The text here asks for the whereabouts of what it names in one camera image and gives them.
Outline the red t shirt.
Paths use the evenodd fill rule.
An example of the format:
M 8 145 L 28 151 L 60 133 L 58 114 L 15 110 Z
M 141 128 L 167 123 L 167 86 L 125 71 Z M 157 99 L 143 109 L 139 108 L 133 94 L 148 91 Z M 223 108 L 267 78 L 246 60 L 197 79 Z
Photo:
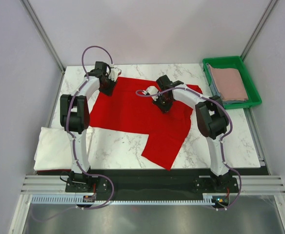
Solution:
M 168 113 L 139 97 L 137 90 L 156 86 L 155 81 L 119 77 L 112 96 L 99 93 L 90 113 L 90 126 L 148 135 L 142 156 L 170 170 L 191 127 L 193 109 L 175 101 Z

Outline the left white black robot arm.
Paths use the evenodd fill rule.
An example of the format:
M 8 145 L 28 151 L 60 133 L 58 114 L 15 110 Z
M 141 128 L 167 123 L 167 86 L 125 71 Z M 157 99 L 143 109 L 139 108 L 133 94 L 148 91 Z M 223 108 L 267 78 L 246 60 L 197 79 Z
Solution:
M 90 163 L 86 150 L 86 132 L 90 124 L 88 100 L 99 91 L 106 96 L 112 96 L 116 87 L 121 69 L 97 61 L 95 68 L 86 72 L 82 83 L 72 94 L 63 94 L 60 97 L 60 124 L 67 132 L 71 155 L 71 171 L 77 179 L 77 187 L 83 192 L 93 188 L 93 179 L 90 174 Z

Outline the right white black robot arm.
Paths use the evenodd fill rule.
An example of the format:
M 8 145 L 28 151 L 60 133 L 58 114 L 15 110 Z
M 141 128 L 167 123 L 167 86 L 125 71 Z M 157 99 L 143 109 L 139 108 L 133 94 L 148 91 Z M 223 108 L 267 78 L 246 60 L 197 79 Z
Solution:
M 152 96 L 153 104 L 167 113 L 175 101 L 195 110 L 197 126 L 205 137 L 210 156 L 210 177 L 195 178 L 197 193 L 227 193 L 236 191 L 236 179 L 225 164 L 222 137 L 231 123 L 218 96 L 208 97 L 190 88 L 181 81 L 172 82 L 164 75 L 156 80 L 158 87 L 150 86 L 144 92 Z

